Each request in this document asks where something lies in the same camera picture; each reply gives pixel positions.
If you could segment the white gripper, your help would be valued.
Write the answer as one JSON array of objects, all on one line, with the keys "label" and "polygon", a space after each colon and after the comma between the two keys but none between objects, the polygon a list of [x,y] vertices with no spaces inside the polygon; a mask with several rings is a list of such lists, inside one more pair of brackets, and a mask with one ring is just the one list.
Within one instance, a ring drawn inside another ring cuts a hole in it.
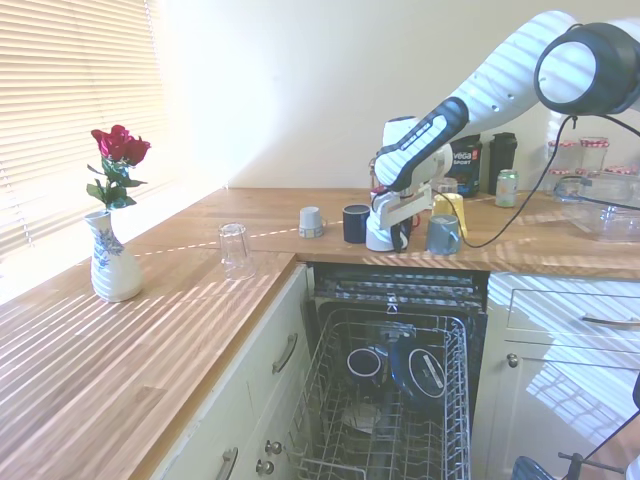
[{"label": "white gripper", "polygon": [[402,222],[424,210],[432,209],[432,191],[429,184],[420,186],[408,197],[399,192],[384,191],[372,198],[372,229],[384,231],[392,227],[392,245],[395,252],[403,252],[410,239],[410,224]]}]

